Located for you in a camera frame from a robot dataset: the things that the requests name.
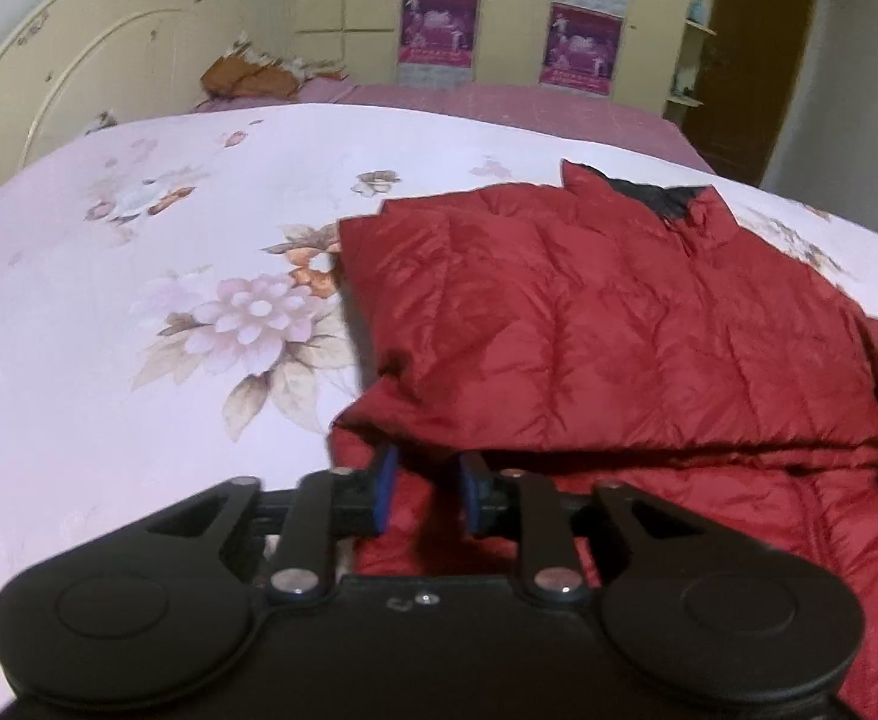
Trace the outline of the brown wooden door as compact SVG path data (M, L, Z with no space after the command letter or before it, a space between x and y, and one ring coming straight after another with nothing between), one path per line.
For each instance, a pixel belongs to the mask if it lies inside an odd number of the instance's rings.
M683 133L718 176L758 185L807 47L814 0L714 0Z

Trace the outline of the lower left purple poster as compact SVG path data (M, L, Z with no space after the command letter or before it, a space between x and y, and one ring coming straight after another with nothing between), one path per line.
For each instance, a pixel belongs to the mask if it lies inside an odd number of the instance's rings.
M470 68L480 0L403 0L398 60Z

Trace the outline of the floral white bed quilt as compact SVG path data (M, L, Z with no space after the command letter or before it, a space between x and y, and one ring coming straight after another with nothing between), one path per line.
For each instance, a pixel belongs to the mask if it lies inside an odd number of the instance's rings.
M834 572L618 478L559 488L589 596L517 546L272 603L266 495L372 383L338 226L390 200L709 187L878 320L878 234L614 146L398 109L261 107L79 138L0 187L0 718L868 718Z

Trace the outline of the lower right purple poster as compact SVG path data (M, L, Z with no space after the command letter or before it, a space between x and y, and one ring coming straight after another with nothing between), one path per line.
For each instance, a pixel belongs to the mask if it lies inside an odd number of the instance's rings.
M621 18L554 4L540 83L610 98L621 32Z

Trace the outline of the pink checked bed sheet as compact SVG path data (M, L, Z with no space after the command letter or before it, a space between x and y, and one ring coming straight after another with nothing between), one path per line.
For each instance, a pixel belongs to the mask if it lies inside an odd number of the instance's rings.
M456 88L407 88L315 78L292 99L208 98L194 112L284 106L284 104L352 104L393 107L471 121L523 128L555 137L603 143L649 154L659 160L711 172L701 154L672 122L610 99L589 98L544 86L476 85Z

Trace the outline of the red down jacket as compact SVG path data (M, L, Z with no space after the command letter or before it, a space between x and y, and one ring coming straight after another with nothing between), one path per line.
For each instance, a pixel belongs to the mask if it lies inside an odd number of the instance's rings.
M844 686L878 718L878 320L709 187L564 163L558 185L390 200L338 226L375 376L336 461L400 450L364 574L470 574L457 458L585 493L618 478L839 575L864 606Z

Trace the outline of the cream wardrobe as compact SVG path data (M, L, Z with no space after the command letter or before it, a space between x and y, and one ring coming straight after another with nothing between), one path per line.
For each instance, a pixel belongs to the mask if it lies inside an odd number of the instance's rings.
M292 50L328 60L363 85L455 88L543 86L544 46L554 4L622 20L608 99L662 114L672 86L688 0L480 0L470 68L398 60L403 0L292 0Z

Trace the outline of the cream rounded headboard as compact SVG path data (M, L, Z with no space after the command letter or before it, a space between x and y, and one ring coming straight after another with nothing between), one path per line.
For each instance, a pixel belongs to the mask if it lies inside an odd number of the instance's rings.
M188 112L245 32L238 0L45 0L0 47L0 187L87 133Z

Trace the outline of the cream corner shelf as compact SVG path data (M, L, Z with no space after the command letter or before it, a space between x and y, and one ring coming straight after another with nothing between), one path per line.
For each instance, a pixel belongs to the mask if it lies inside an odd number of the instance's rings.
M677 127L683 127L688 112L702 106L697 99L696 82L704 50L717 36L711 26L713 9L714 0L688 0L686 4L685 29L665 104L665 117Z

